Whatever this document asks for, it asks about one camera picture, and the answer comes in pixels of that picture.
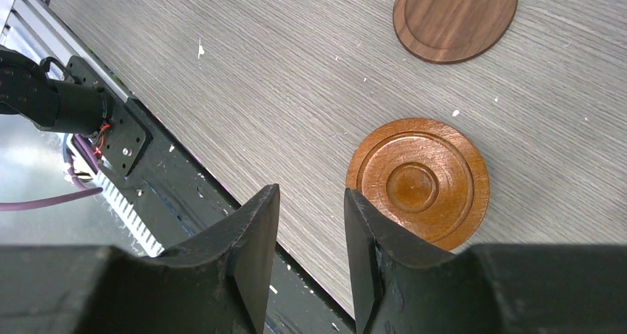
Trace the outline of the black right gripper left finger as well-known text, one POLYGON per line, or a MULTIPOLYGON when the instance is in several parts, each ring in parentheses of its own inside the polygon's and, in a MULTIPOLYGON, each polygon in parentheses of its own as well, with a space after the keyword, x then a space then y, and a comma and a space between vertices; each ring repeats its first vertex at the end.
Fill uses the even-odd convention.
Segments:
POLYGON ((279 223, 267 185, 154 258, 115 246, 1 248, 3 333, 261 333, 279 223))

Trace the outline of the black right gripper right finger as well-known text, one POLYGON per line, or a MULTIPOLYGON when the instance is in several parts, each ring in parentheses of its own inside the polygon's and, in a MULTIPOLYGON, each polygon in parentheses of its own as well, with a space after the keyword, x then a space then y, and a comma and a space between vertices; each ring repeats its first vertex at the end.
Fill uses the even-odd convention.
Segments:
POLYGON ((347 189, 358 333, 624 333, 623 245, 442 250, 347 189))

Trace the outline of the dark walnut coaster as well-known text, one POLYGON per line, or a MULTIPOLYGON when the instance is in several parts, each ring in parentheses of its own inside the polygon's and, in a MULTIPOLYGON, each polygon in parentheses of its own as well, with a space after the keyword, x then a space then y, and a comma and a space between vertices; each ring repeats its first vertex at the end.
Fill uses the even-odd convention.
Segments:
POLYGON ((393 28, 400 44, 434 64, 468 61, 509 29, 518 0, 395 0, 393 28))

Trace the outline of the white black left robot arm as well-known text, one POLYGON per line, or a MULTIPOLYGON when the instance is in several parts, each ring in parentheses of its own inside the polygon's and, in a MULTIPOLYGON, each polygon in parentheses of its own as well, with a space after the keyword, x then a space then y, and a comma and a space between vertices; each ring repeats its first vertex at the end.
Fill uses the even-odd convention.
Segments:
POLYGON ((40 63, 1 47, 1 113, 21 115, 44 132, 92 135, 112 116, 105 89, 76 83, 54 57, 40 63))

